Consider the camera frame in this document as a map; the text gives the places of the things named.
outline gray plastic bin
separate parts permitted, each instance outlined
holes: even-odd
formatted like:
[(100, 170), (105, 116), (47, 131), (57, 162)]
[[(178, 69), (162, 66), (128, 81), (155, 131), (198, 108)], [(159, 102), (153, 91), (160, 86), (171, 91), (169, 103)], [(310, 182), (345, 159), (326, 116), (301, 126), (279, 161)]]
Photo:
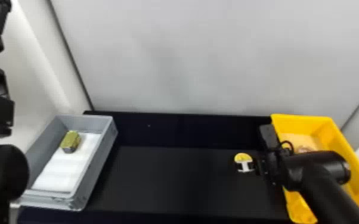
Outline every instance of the gray plastic bin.
[[(56, 192), (31, 189), (68, 130), (101, 134), (97, 149), (89, 156), (74, 190)], [(110, 116), (56, 116), (26, 153), (30, 178), (27, 190), (17, 202), (24, 206), (81, 211), (89, 200), (116, 137), (116, 125)]]

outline black cable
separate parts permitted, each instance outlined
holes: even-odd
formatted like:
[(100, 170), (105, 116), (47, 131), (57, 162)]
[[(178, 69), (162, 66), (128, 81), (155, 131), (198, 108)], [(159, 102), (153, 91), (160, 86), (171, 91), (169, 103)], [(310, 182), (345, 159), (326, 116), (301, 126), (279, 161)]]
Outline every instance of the black cable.
[(286, 149), (289, 150), (290, 155), (294, 155), (295, 149), (294, 149), (294, 147), (293, 147), (293, 145), (292, 145), (292, 142), (290, 142), (290, 141), (288, 141), (288, 140), (285, 140), (285, 141), (280, 142), (279, 145), (274, 148), (274, 150), (277, 151), (277, 150), (282, 149), (282, 146), (283, 146), (284, 144), (288, 144), (288, 145), (290, 146), (291, 150), (288, 149), (288, 148), (286, 148)]

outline yellow and white object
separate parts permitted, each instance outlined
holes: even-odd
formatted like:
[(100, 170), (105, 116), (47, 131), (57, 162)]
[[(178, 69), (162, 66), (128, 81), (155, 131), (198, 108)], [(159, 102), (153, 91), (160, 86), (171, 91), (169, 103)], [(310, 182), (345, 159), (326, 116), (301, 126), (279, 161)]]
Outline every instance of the yellow and white object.
[(238, 153), (234, 157), (235, 163), (238, 165), (238, 172), (247, 173), (255, 170), (253, 158), (246, 153)]

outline black tabletop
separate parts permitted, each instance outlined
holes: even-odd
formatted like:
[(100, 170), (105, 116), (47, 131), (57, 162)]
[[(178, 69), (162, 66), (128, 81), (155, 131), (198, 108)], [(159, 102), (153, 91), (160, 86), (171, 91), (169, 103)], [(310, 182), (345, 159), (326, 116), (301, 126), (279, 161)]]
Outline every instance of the black tabletop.
[(289, 222), (281, 187), (231, 162), (259, 158), (269, 117), (85, 114), (113, 116), (119, 131), (86, 209), (22, 208), (19, 223)]

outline yellow crate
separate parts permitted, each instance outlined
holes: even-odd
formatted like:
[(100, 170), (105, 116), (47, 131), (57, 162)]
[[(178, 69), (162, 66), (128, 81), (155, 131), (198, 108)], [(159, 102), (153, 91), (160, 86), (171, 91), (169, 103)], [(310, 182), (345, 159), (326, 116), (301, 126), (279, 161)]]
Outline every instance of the yellow crate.
[[(342, 187), (359, 205), (359, 159), (330, 117), (272, 114), (271, 120), (280, 141), (288, 140), (295, 148), (332, 150), (351, 167), (351, 180)], [(316, 223), (317, 219), (298, 192), (284, 188), (289, 217), (295, 223)]]

